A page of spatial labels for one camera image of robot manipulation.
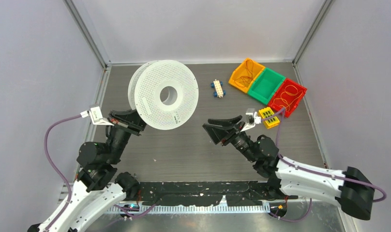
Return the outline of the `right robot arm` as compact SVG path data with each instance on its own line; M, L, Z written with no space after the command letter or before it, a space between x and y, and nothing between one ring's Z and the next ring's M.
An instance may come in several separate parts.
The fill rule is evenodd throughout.
M272 198L308 197L338 206L354 218L370 220L375 189L359 169L333 170L297 162L282 156L264 134L253 141L246 133L249 125L237 116L208 119L202 127L214 144L231 144L253 163L255 171L268 180L266 190Z

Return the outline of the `clear plastic cable spool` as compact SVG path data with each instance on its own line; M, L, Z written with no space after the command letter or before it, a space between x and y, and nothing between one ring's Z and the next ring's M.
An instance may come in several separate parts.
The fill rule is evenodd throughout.
M141 65L128 86L131 109L157 130L182 126L195 112L199 89L195 75L175 60L154 60Z

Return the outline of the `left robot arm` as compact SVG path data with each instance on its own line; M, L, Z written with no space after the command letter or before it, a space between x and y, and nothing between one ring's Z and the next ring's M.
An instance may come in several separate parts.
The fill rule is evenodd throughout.
M85 232L88 227L114 204L138 196L140 183L130 173L120 173L115 181L112 178L117 172L115 165L132 135L139 136L146 123L137 110L114 111L104 118L99 106L92 107L80 114L58 121L77 118L90 118L94 125L106 127L107 140L85 142L78 151L76 161L80 170L71 186L64 175L53 163L47 149L47 140L53 126L45 133L45 155L53 169L64 180L68 194L58 208L44 222L31 225L30 232Z

